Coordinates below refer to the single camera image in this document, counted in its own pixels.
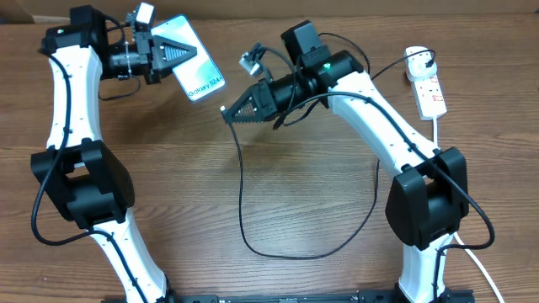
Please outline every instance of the wood grain surface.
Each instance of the wood grain surface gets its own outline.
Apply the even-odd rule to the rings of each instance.
[[[104,142],[129,170],[141,234],[157,265],[180,294],[314,294],[389,289],[402,268],[402,244],[387,224],[389,190],[382,173],[380,203],[348,247],[317,261],[253,255],[238,230],[237,153],[219,107],[254,83],[237,64],[258,40],[281,50],[280,33],[302,19],[194,21],[227,85],[190,104],[173,77],[143,86],[134,97],[100,103]],[[471,195],[496,228],[496,243],[478,252],[508,302],[539,296],[539,18],[533,14],[313,19],[319,31],[363,47],[374,72],[411,45],[437,51],[449,113],[440,145],[466,156]],[[98,302],[123,289],[91,239],[46,247],[32,236],[30,210],[38,183],[29,167],[51,128],[53,86],[47,60],[35,50],[45,25],[0,26],[0,301]],[[333,51],[348,45],[325,39]],[[276,76],[287,72],[266,58]],[[109,96],[133,83],[107,81]],[[376,80],[382,94],[430,136],[419,120],[399,65]],[[354,131],[317,108],[282,130],[239,125],[246,168],[244,220],[248,239],[265,253],[314,254],[338,246],[371,206],[376,157]],[[44,198],[41,232],[61,239],[79,230]],[[487,232],[471,213],[459,231],[465,242]],[[446,284],[495,300],[471,259],[450,253]]]

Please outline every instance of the phone screen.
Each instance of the phone screen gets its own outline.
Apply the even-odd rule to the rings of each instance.
[[[152,29],[152,35],[196,47],[196,56],[173,68],[174,76],[191,102],[225,86],[225,78],[184,15],[179,15]]]

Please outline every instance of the black cable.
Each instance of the black cable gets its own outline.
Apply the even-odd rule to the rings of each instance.
[[[400,59],[398,59],[397,61],[393,62],[392,64],[384,67],[381,71],[379,71],[376,75],[372,76],[371,80],[374,80],[376,79],[376,77],[380,76],[383,72],[387,71],[388,69],[392,68],[393,66],[397,65],[398,63],[408,59],[409,57],[411,56],[415,56],[415,55],[418,55],[418,54],[421,54],[421,53],[424,53],[424,52],[431,52],[432,53],[432,59],[430,59],[427,63],[426,63],[426,66],[427,67],[431,67],[434,62],[435,62],[435,57],[436,57],[436,52],[434,50],[420,50],[418,52],[414,52],[413,54],[410,54],[410,55],[407,55],[407,56],[404,56]]]
[[[136,89],[134,91],[132,91],[131,93],[126,93],[126,94],[123,94],[123,95],[117,95],[117,96],[112,96],[112,97],[108,97],[108,98],[101,98],[101,95],[99,94],[98,92],[98,98],[99,100],[101,101],[111,101],[111,100],[116,100],[116,99],[119,99],[119,98],[125,98],[125,97],[130,97],[132,95],[134,95],[135,93],[138,93],[138,91],[141,90],[141,79],[139,79],[137,76],[131,76],[130,79],[132,78],[135,78],[136,81],[138,82],[137,86],[136,86]]]
[[[122,46],[125,43],[125,31],[124,31],[125,26],[122,26],[120,22],[118,22],[118,20],[114,19],[113,17],[110,17],[109,15],[103,14],[103,16],[106,20],[109,20],[110,22],[116,25],[115,27],[111,28],[111,30],[107,29],[107,33],[116,29],[121,30],[121,39],[111,44],[110,46],[116,46],[116,47]]]
[[[107,28],[107,33],[111,32],[111,31],[114,31],[114,30],[117,30],[117,29],[123,29],[123,28],[126,28],[128,26],[129,26],[129,24],[122,24],[120,26],[113,26],[111,28]]]
[[[320,103],[320,100],[316,100],[314,101],[311,106],[309,106],[309,108],[305,111],[305,113],[303,113],[303,115],[301,117],[299,117],[298,119],[296,120],[293,120],[292,122],[290,123],[283,123],[284,126],[291,126],[291,125],[294,125],[296,124],[297,122],[300,122],[300,121],[303,121],[311,112],[312,110],[314,109],[315,106],[317,106],[318,104]]]
[[[57,166],[58,166],[58,162],[61,159],[61,154],[66,149],[67,140],[69,139],[69,133],[71,132],[70,131],[70,124],[71,124],[71,107],[72,107],[72,92],[71,92],[71,84],[69,83],[69,77],[70,76],[67,74],[66,68],[60,63],[60,61],[58,61],[58,59],[56,59],[51,54],[45,53],[43,50],[40,50],[40,54],[43,54],[43,55],[49,57],[49,59],[54,61],[58,65],[58,67],[60,68],[61,73],[63,74],[63,77],[64,77],[64,81],[66,82],[67,101],[66,101],[66,123],[64,124],[64,128],[63,128],[64,136],[63,136],[63,138],[61,140],[60,147],[58,148],[58,151],[56,152],[56,155],[55,155],[54,159],[52,160],[51,167],[49,167],[49,170],[45,174],[45,177],[43,178],[43,182],[41,182],[40,189],[38,190],[37,195],[35,197],[35,202],[34,202],[34,207],[32,209],[32,216],[31,216],[31,222],[30,222],[32,232],[34,233],[35,238],[39,242],[41,242],[41,243],[43,243],[45,245],[49,245],[49,246],[60,246],[60,245],[68,244],[68,243],[74,242],[74,241],[76,241],[78,239],[81,239],[81,238],[84,238],[84,237],[87,237],[87,236],[90,236],[90,235],[102,235],[102,236],[106,237],[107,241],[112,243],[112,246],[115,248],[116,253],[118,253],[118,257],[120,258],[120,261],[121,261],[122,265],[124,266],[125,272],[129,276],[129,279],[131,280],[133,286],[136,288],[139,295],[141,296],[142,301],[144,303],[147,303],[146,297],[142,293],[142,289],[141,289],[140,285],[138,284],[136,278],[133,276],[133,273],[129,269],[129,266],[127,265],[125,257],[123,255],[123,253],[121,252],[120,247],[118,247],[118,243],[116,243],[116,241],[112,237],[112,235],[110,235],[109,233],[107,233],[105,231],[91,230],[91,231],[85,231],[83,233],[80,233],[80,234],[78,234],[76,236],[73,236],[73,237],[69,237],[69,238],[64,239],[64,240],[51,241],[51,240],[45,239],[40,234],[40,232],[39,232],[39,230],[37,228],[37,215],[38,215],[38,212],[39,212],[39,209],[40,209],[40,204],[41,204],[41,199],[43,198],[43,193],[45,192],[46,185],[49,183],[49,180],[51,179],[51,175],[52,175],[53,170],[56,169]]]
[[[395,130],[398,132],[398,134],[403,138],[404,142],[408,144],[410,150],[414,151],[419,157],[421,157],[436,173],[438,177],[441,177],[446,181],[453,189],[455,189],[472,207],[477,211],[479,216],[483,219],[485,222],[485,225],[488,228],[488,241],[486,241],[484,244],[478,244],[478,245],[460,245],[460,244],[449,244],[445,245],[443,247],[440,247],[436,254],[436,263],[435,263],[435,277],[434,277],[434,283],[433,283],[433,292],[434,292],[434,300],[438,300],[437,296],[437,284],[438,284],[438,273],[440,272],[440,259],[443,252],[447,249],[452,248],[458,248],[458,249],[472,249],[472,250],[479,250],[479,249],[485,249],[487,247],[490,247],[494,243],[495,239],[495,233],[494,233],[494,227],[492,225],[492,222],[487,217],[487,215],[484,213],[484,211],[481,209],[481,207],[477,204],[477,202],[470,197],[452,178],[450,178],[441,168],[436,166],[431,159],[429,159],[423,152],[421,152],[417,146],[406,136],[404,131],[398,126],[397,122],[393,119],[393,117],[378,103],[376,103],[372,98],[367,98],[363,95],[360,95],[358,93],[348,93],[348,92],[330,92],[330,93],[322,93],[318,96],[314,96],[311,98],[308,98],[307,100],[301,102],[300,104],[294,106],[290,112],[294,111],[295,109],[308,104],[309,102],[312,102],[318,98],[321,97],[329,97],[329,96],[348,96],[351,98],[359,98],[365,101],[368,104],[371,104],[375,108],[377,108],[389,121],[389,123],[392,124],[392,126],[395,128]]]
[[[369,73],[369,74],[371,73],[371,63],[369,62],[369,57],[367,57],[367,54],[354,41],[352,41],[352,40],[350,40],[348,38],[345,38],[342,35],[337,35],[337,34],[334,34],[334,33],[324,32],[324,33],[318,34],[318,36],[321,36],[321,35],[329,35],[329,36],[339,38],[341,40],[344,40],[344,41],[352,44],[352,46],[354,46],[354,48],[356,48],[357,51],[359,51],[363,55],[363,58],[365,59],[365,63],[367,64],[367,73]]]
[[[350,236],[348,238],[348,240],[346,240],[339,247],[335,248],[331,252],[326,252],[324,254],[317,255],[317,256],[280,256],[280,255],[272,255],[272,254],[267,254],[267,253],[262,253],[262,252],[257,251],[256,249],[251,247],[251,245],[248,243],[247,238],[245,237],[245,231],[243,230],[243,217],[242,217],[243,158],[242,158],[242,148],[239,145],[239,141],[237,139],[236,131],[234,130],[234,127],[232,126],[232,123],[229,123],[228,126],[230,127],[230,131],[232,132],[232,136],[234,137],[234,142],[236,143],[237,159],[239,161],[239,172],[240,172],[240,174],[239,174],[239,176],[240,176],[239,177],[239,202],[238,202],[239,229],[240,229],[240,232],[242,233],[243,243],[245,243],[245,246],[247,246],[247,248],[251,252],[253,252],[253,253],[255,253],[255,254],[259,255],[259,256],[262,256],[262,257],[280,258],[280,259],[285,259],[285,260],[317,260],[317,259],[320,259],[320,258],[326,258],[326,257],[331,256],[334,253],[340,251],[341,249],[343,249],[343,247],[345,247],[348,243],[350,243],[350,241],[352,241],[354,239],[354,237],[361,231],[361,229],[363,228],[365,223],[369,220],[369,217],[371,216],[372,211],[374,210],[374,208],[376,206],[376,201],[378,200],[378,172],[380,170],[380,160],[378,160],[378,162],[376,163],[376,177],[375,177],[374,199],[373,199],[373,202],[372,202],[372,207],[369,210],[369,213],[367,214],[366,218],[363,220],[363,222],[361,222],[360,227],[358,227],[358,229],[352,234],[352,236]]]

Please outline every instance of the white power strip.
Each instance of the white power strip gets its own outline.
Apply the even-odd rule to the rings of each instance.
[[[423,46],[412,46],[406,49],[404,55],[409,56],[425,50],[427,48]],[[412,82],[415,103],[418,105],[419,117],[422,120],[434,120],[447,113],[446,101],[436,76],[436,63],[432,67],[425,66],[430,59],[432,56],[427,51],[410,56],[405,61],[406,74]]]

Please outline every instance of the white cable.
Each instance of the white cable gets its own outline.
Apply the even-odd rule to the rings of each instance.
[[[432,117],[432,141],[438,146],[438,119]]]
[[[458,236],[458,234],[455,232],[455,240],[461,244],[464,245],[464,242],[461,240],[461,238]],[[488,283],[490,284],[490,287],[492,287],[492,290],[494,291],[494,294],[496,295],[496,298],[498,298],[499,303],[505,303],[504,298],[502,297],[502,294],[499,292],[498,287],[496,287],[496,284],[490,278],[490,274],[488,274],[487,269],[481,264],[481,261],[479,261],[478,257],[476,257],[475,254],[469,249],[465,249],[466,253],[472,258],[473,262],[481,269],[481,272],[487,279]]]
[[[432,118],[432,141],[435,143],[435,145],[438,146],[438,120],[436,117]],[[461,238],[458,236],[458,234],[455,232],[455,240],[461,244],[464,245],[464,242],[461,240]],[[488,274],[487,269],[481,264],[481,261],[479,261],[478,257],[476,257],[475,254],[469,249],[465,249],[466,253],[470,258],[472,258],[473,262],[479,267],[483,275],[488,281],[488,284],[490,284],[490,287],[494,291],[494,294],[496,295],[496,298],[498,298],[499,303],[505,303],[504,298],[502,297],[502,294],[499,292],[498,287],[496,287],[496,284],[490,278],[490,274]]]

